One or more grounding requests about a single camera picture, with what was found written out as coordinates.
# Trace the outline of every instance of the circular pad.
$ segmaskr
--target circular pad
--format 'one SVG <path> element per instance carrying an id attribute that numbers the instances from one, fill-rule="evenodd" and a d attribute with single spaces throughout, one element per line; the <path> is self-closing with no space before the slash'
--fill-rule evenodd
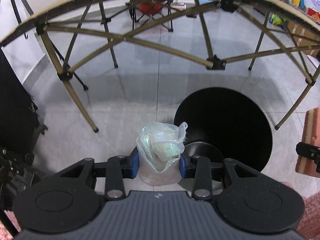
<path id="1" fill-rule="evenodd" d="M 227 222 L 256 234 L 296 229 L 304 212 L 301 196 L 272 179 L 236 180 L 218 197 L 217 208 Z"/>
<path id="2" fill-rule="evenodd" d="M 36 199 L 36 206 L 43 211 L 59 212 L 72 205 L 73 196 L 60 190 L 51 190 L 42 193 Z"/>
<path id="3" fill-rule="evenodd" d="M 224 158 L 233 158 L 257 171 L 269 161 L 272 132 L 268 119 L 256 103 L 237 91 L 212 87 L 192 93 L 174 116 L 174 125 L 182 122 L 188 124 L 186 146 L 208 143 Z"/>
<path id="4" fill-rule="evenodd" d="M 48 178 L 17 195 L 14 214 L 23 229 L 47 234 L 73 231 L 100 210 L 94 190 L 75 178 Z"/>

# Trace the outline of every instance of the orange sponge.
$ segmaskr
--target orange sponge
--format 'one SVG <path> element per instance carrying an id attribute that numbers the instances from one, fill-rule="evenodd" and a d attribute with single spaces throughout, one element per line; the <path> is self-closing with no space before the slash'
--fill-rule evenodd
<path id="1" fill-rule="evenodd" d="M 302 142 L 320 147 L 320 108 L 314 108 L 306 113 Z M 316 172 L 317 165 L 313 160 L 299 156 L 296 172 L 312 177 L 320 178 L 320 173 Z"/>

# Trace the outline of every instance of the folding chair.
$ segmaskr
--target folding chair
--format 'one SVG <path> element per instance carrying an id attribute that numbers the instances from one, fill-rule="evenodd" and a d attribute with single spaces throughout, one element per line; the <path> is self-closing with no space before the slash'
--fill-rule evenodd
<path id="1" fill-rule="evenodd" d="M 171 4 L 173 0 L 152 0 L 151 2 L 145 3 L 135 3 L 134 0 L 130 0 L 126 5 L 129 7 L 130 17 L 132 19 L 132 30 L 134 30 L 134 24 L 138 23 L 144 16 L 148 16 L 148 19 L 145 20 L 141 25 L 144 25 L 150 19 L 155 20 L 154 16 L 160 14 L 161 17 L 164 17 L 162 10 L 164 7 L 168 9 L 168 15 L 171 14 Z M 142 13 L 142 16 L 137 19 L 136 10 L 139 10 Z M 170 26 L 162 24 L 169 32 L 173 32 L 172 20 L 170 21 Z"/>

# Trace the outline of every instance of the iridescent plastic bag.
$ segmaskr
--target iridescent plastic bag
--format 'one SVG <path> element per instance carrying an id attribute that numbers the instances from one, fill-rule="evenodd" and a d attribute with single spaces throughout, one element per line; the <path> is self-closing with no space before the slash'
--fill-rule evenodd
<path id="1" fill-rule="evenodd" d="M 139 177 L 148 185 L 162 186 L 181 180 L 180 155 L 188 125 L 150 122 L 136 140 L 139 152 Z"/>

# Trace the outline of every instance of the logo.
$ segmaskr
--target logo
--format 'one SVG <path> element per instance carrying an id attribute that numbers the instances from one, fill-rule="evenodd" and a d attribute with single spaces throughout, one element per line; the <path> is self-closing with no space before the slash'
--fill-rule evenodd
<path id="1" fill-rule="evenodd" d="M 163 195 L 161 193 L 158 193 L 155 195 L 156 198 L 161 198 Z"/>

